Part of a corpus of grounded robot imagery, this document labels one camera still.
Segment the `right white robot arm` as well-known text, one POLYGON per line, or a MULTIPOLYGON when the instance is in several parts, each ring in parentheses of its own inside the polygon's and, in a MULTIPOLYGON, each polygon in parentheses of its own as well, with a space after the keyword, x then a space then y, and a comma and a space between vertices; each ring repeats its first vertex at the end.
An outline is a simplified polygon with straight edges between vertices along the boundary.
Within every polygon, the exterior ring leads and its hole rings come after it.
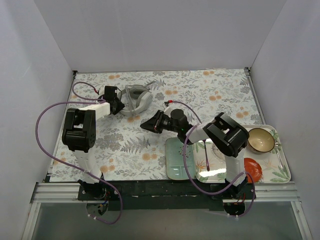
POLYGON ((183 143, 182 157, 186 174, 200 192, 214 196, 226 191, 232 199, 239 198, 245 192, 244 187, 248 183, 248 177, 244 166, 244 153, 248 145, 249 132, 226 113, 219 113, 211 122, 192 125, 181 109, 172 110, 170 115, 158 110, 140 127, 156 134, 161 134, 164 130, 177 133, 177 138, 183 143), (187 146, 207 139, 213 142, 225 158, 226 186, 217 192, 201 189, 193 181, 186 163, 187 146))

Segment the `silver spoon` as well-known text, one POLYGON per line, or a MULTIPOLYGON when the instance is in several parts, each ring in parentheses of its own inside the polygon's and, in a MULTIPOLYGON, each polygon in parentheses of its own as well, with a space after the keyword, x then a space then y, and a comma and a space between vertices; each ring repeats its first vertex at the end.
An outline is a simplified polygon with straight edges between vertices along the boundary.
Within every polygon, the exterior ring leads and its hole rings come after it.
POLYGON ((281 169, 283 170, 283 169, 284 169, 284 164, 283 164, 283 162, 282 162, 282 159, 281 159, 281 156, 280 156, 278 147, 279 147, 279 143, 278 143, 277 141, 275 141, 274 151, 275 151, 275 153, 277 154, 277 157, 278 157, 278 159, 279 159, 280 167, 281 167, 281 169))

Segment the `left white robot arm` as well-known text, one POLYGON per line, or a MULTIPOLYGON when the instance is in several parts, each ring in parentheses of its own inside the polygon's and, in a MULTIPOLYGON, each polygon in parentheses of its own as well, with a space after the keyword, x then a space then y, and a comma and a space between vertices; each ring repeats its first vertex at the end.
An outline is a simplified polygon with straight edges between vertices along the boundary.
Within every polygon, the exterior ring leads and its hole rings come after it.
POLYGON ((95 200, 106 196, 106 187, 99 183, 102 172, 94 156, 97 120, 115 115, 125 105, 121 102, 122 92, 116 86, 105 86, 101 102, 82 108, 69 108, 66 112, 62 131, 62 142, 72 151, 77 164, 84 170, 82 182, 92 184, 89 194, 95 200))

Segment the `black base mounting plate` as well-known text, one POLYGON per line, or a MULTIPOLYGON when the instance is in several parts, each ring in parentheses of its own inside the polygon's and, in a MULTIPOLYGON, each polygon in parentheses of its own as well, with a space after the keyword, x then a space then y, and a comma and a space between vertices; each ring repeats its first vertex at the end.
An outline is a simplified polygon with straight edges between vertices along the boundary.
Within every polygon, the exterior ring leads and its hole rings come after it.
POLYGON ((111 181, 110 185, 81 183, 77 199, 88 202, 107 201, 110 211, 124 210, 184 210, 207 209, 223 211, 223 201, 243 204, 253 197, 252 184, 247 184, 240 193, 227 190, 219 195, 206 195, 189 180, 126 180, 111 181))

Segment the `light green divided plate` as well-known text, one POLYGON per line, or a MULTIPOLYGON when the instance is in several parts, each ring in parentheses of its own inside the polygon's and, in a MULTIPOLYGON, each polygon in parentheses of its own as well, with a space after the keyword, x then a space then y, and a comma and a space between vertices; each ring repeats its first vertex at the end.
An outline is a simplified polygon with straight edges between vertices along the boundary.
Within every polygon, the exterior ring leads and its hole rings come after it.
MULTIPOLYGON (((184 144, 177 138, 168 138, 165 141, 166 175, 175 181, 188 180, 183 159, 184 144)), ((185 158, 188 172, 192 178, 195 177, 196 167, 192 146, 187 146, 185 158)))

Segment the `red small plate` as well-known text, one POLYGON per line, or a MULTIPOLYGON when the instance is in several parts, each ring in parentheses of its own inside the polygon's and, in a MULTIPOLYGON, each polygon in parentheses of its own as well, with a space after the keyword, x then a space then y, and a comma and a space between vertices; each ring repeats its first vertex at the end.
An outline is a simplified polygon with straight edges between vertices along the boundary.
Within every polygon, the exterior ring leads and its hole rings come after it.
POLYGON ((244 168, 248 172, 255 183, 259 182, 263 177, 263 171, 260 164, 252 158, 244 158, 244 168))

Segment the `aluminium frame rail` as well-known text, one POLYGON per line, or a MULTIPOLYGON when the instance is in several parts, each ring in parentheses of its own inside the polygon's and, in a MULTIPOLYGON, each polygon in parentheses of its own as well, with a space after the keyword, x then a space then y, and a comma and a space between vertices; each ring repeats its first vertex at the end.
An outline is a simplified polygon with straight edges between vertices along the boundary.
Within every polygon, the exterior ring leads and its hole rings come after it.
POLYGON ((24 240, 311 240, 294 182, 257 184, 256 197, 212 199, 187 181, 117 181, 109 203, 79 183, 37 183, 24 240))

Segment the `purple iridescent fork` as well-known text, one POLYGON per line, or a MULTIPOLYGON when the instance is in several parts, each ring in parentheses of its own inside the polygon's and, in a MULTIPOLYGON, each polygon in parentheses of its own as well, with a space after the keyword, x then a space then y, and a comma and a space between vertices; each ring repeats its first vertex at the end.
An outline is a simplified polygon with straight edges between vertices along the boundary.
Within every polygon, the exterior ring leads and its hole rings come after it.
POLYGON ((208 158, 208 153, 207 153, 206 140, 203 140, 203 146, 204 146, 204 153, 205 153, 206 170, 210 171, 210 163, 209 163, 209 158, 208 158))

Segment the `clear glass oval dish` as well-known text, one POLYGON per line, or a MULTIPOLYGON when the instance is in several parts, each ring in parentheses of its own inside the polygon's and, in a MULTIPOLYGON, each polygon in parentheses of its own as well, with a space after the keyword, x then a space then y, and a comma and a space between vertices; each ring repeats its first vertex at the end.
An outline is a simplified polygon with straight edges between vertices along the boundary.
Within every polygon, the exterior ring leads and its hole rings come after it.
POLYGON ((221 160, 225 160, 225 155, 215 146, 212 146, 213 153, 221 160))

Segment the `white grey headphones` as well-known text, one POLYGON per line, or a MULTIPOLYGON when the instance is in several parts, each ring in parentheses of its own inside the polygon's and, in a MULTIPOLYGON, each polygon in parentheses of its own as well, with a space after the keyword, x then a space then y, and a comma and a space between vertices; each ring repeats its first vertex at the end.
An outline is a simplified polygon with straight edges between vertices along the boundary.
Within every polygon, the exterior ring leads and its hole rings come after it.
POLYGON ((120 113, 127 117, 133 117, 147 110, 153 101, 153 94, 149 88, 143 85, 126 85, 122 92, 126 95, 128 106, 120 113))

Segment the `floral serving tray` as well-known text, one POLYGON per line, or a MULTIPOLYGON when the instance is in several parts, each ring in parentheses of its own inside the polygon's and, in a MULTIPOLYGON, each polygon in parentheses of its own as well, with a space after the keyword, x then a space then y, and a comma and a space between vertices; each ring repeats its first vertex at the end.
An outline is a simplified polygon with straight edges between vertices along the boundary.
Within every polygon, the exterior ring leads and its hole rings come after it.
MULTIPOLYGON (((280 162, 275 150, 270 152, 256 154, 248 147, 245 149, 244 158, 251 158, 258 162, 262 168, 262 178, 258 183, 262 184, 285 184, 291 180, 291 173, 287 164, 285 154, 283 152, 279 135, 276 129, 270 125, 245 125, 248 131, 253 128, 261 128, 267 130, 275 141, 279 143, 278 151, 283 162, 284 169, 281 169, 280 162)), ((213 143, 211 140, 206 141, 206 149, 209 160, 210 171, 206 168, 206 157, 204 143, 199 141, 193 146, 193 156, 195 162, 195 177, 202 183, 220 184, 225 182, 226 163, 225 160, 219 159, 213 152, 213 143)))

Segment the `brown ceramic bowl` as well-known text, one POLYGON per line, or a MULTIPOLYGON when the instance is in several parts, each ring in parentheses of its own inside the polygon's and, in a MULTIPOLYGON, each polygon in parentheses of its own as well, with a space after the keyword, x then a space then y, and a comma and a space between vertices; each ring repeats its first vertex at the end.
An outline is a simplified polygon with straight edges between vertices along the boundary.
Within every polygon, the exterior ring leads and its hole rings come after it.
POLYGON ((249 132, 248 148, 256 154, 264 154, 272 151, 275 147, 275 139, 265 129, 253 128, 249 132))

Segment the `floral patterned table mat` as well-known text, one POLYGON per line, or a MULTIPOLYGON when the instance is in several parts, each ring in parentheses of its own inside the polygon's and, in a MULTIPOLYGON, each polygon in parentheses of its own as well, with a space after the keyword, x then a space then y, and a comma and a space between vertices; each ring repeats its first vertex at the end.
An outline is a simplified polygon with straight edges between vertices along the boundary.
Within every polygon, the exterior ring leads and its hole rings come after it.
POLYGON ((192 124, 209 122, 224 112, 243 125, 260 125, 263 120, 243 69, 192 71, 141 71, 78 73, 74 79, 71 106, 81 97, 95 98, 94 89, 127 85, 147 86, 152 103, 135 116, 120 113, 97 121, 94 156, 107 181, 163 180, 166 175, 165 143, 173 132, 154 134, 141 129, 163 103, 184 111, 192 124))

